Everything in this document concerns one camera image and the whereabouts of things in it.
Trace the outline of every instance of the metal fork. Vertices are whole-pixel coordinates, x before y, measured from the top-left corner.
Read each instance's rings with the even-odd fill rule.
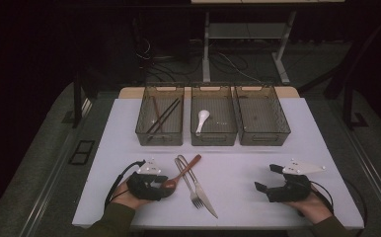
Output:
[[[182,172],[184,168],[182,167],[182,162],[179,157],[183,157],[183,156],[179,155],[178,158],[175,159],[175,163],[176,163],[176,166],[178,166],[179,171]],[[187,183],[188,188],[190,189],[190,200],[193,203],[193,205],[196,206],[196,208],[203,207],[203,202],[200,200],[197,194],[193,191],[193,188],[191,187],[191,184],[188,180],[187,174],[184,174],[183,178],[185,182]]]

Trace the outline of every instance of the hand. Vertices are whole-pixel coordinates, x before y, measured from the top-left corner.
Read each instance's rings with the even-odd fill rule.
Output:
[[[314,186],[311,186],[311,188],[314,191],[317,190]],[[333,216],[326,205],[313,192],[303,200],[285,202],[285,204],[301,211],[313,224],[317,224]]]
[[[119,203],[131,207],[132,209],[138,209],[144,204],[152,202],[149,199],[139,199],[135,197],[129,190],[128,185],[126,184],[126,179],[123,181],[114,191],[113,199],[111,202]]]

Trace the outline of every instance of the spoon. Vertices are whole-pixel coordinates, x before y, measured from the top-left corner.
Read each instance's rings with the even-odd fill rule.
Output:
[[[179,179],[188,171],[190,170],[195,164],[196,162],[198,162],[200,160],[200,158],[202,158],[199,154],[196,155],[191,161],[190,163],[184,168],[184,170],[175,178],[175,179],[172,179],[172,180],[167,180],[165,182],[163,182],[163,184],[160,186],[161,189],[168,189],[168,190],[171,190],[172,192],[170,193],[170,195],[175,191],[176,189],[176,186],[178,185],[178,181]]]
[[[196,129],[196,136],[200,136],[200,131],[202,130],[202,126],[205,123],[206,119],[209,117],[209,111],[202,110],[198,114],[199,117],[199,125],[197,126]]]

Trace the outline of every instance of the dark background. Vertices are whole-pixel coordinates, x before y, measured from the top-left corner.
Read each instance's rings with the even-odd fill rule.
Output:
[[[376,7],[354,7],[364,3]],[[346,1],[346,6],[353,7],[298,11],[291,41],[362,42],[381,19],[381,1]],[[183,45],[201,34],[199,17],[200,13],[178,14],[172,25],[171,18],[149,13],[143,34],[186,58]],[[0,197],[52,103],[76,73],[92,74],[84,81],[91,97],[99,90],[142,80],[136,40],[130,15],[67,16],[52,1],[0,1]],[[381,34],[369,48],[352,77],[360,79],[357,89],[381,117]]]

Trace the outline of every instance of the storage tray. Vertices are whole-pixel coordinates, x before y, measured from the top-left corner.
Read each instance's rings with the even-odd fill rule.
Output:
[[[147,83],[135,128],[142,146],[183,145],[184,94],[184,83]]]
[[[193,146],[232,146],[237,136],[231,84],[221,82],[193,83],[191,85],[190,136]],[[201,110],[210,116],[196,134]]]
[[[273,86],[236,84],[233,98],[241,145],[284,143],[291,130]]]

